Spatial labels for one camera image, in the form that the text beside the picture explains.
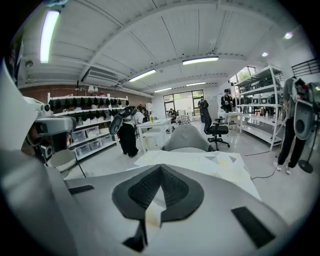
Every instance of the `brick wall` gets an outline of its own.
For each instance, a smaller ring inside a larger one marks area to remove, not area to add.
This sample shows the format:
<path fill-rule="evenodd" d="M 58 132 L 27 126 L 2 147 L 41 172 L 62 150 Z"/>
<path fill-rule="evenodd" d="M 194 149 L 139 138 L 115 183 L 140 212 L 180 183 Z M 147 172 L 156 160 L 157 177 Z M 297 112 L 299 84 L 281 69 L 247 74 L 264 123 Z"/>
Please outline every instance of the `brick wall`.
<path fill-rule="evenodd" d="M 118 91 L 118 90 L 111 90 L 111 89 L 102 89 L 98 88 L 99 93 L 104 93 L 105 95 L 110 94 L 111 97 L 119 97 L 119 98 L 125 98 L 128 96 L 128 100 L 130 103 L 130 106 L 137 106 L 139 104 L 146 104 L 151 103 L 151 98 L 143 97 L 131 93 L 127 93 L 124 91 Z M 34 98 L 38 101 L 41 101 L 43 103 L 48 102 L 48 93 L 50 93 L 50 97 L 60 97 L 60 96 L 66 96 L 69 94 L 73 94 L 74 96 L 77 95 L 77 91 L 75 91 L 75 85 L 42 85 L 42 86 L 34 86 L 34 87 L 28 87 L 28 88 L 21 88 L 20 92 L 23 96 Z M 78 91 L 79 96 L 85 96 L 85 91 Z"/>

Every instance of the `gray chair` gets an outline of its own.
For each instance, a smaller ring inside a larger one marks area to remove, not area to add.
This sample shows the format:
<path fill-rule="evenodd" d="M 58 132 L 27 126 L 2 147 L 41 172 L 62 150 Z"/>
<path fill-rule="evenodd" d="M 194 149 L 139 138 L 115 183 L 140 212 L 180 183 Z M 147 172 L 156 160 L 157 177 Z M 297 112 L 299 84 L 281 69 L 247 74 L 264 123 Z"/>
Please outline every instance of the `gray chair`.
<path fill-rule="evenodd" d="M 197 128 L 191 124 L 178 126 L 161 150 L 172 151 L 182 148 L 196 148 L 206 152 L 215 151 L 211 144 L 203 138 Z"/>

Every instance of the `ceiling light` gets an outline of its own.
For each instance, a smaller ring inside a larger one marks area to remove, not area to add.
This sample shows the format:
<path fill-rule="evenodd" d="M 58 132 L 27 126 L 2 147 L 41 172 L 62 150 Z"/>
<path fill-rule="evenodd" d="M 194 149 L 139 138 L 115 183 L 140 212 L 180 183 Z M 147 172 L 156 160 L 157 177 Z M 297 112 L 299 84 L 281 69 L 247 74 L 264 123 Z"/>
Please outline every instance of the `ceiling light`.
<path fill-rule="evenodd" d="M 195 82 L 195 83 L 189 83 L 186 86 L 197 86 L 197 85 L 204 85 L 206 82 Z"/>
<path fill-rule="evenodd" d="M 171 90 L 172 88 L 169 87 L 169 88 L 165 88 L 165 89 L 161 89 L 161 90 L 155 90 L 154 92 L 155 93 L 159 93 L 159 92 L 163 92 L 163 91 L 166 91 L 166 90 Z"/>
<path fill-rule="evenodd" d="M 41 45 L 40 45 L 40 63 L 49 62 L 49 52 L 52 34 L 59 17 L 59 12 L 57 10 L 49 10 L 46 13 L 46 17 L 43 24 L 42 35 L 41 35 Z"/>
<path fill-rule="evenodd" d="M 219 60 L 218 56 L 214 57 L 203 57 L 203 58 L 194 58 L 194 59 L 188 59 L 182 61 L 183 65 L 188 65 L 188 64 L 194 64 L 194 63 L 200 63 L 200 62 L 214 62 Z"/>
<path fill-rule="evenodd" d="M 135 78 L 130 79 L 129 82 L 137 81 L 137 80 L 139 80 L 139 79 L 141 79 L 141 78 L 144 78 L 144 77 L 146 77 L 146 76 L 149 76 L 149 75 L 151 75 L 151 74 L 153 74 L 153 73 L 156 73 L 156 70 L 152 69 L 152 70 L 150 70 L 150 71 L 148 71 L 148 72 L 146 72 L 146 73 L 143 73 L 143 74 L 141 74 L 141 75 L 138 75 L 138 76 L 136 76 Z"/>
<path fill-rule="evenodd" d="M 294 36 L 294 34 L 293 34 L 292 32 L 287 32 L 287 33 L 285 33 L 284 38 L 285 38 L 285 39 L 290 39 L 290 38 L 292 38 L 293 36 Z"/>

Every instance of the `ceiling vent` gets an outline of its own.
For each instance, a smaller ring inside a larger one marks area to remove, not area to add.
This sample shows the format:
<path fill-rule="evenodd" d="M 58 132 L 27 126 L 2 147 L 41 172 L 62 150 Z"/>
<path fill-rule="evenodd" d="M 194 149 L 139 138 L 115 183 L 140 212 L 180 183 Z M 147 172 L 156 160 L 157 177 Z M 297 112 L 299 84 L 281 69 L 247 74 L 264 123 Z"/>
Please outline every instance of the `ceiling vent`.
<path fill-rule="evenodd" d="M 87 84 L 101 87 L 114 87 L 118 85 L 119 78 L 114 73 L 91 67 L 82 81 Z"/>

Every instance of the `chair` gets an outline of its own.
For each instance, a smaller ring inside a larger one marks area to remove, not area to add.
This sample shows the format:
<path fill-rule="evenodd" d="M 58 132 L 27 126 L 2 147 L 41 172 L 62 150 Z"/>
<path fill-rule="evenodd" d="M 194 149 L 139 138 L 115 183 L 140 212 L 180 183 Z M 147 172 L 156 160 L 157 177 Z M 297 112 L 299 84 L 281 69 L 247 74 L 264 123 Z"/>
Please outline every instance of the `chair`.
<path fill-rule="evenodd" d="M 209 112 L 205 112 L 203 113 L 204 116 L 204 133 L 207 135 L 213 135 L 213 138 L 208 138 L 208 142 L 215 143 L 215 149 L 217 151 L 219 151 L 218 148 L 218 142 L 222 143 L 222 144 L 227 144 L 228 148 L 230 148 L 230 144 L 228 142 L 223 141 L 222 138 L 218 138 L 221 137 L 222 134 L 228 134 L 229 133 L 229 129 L 227 126 L 223 125 L 223 123 L 221 122 L 222 120 L 224 120 L 225 118 L 217 118 L 215 119 L 217 122 L 212 122 L 211 117 L 209 115 Z"/>

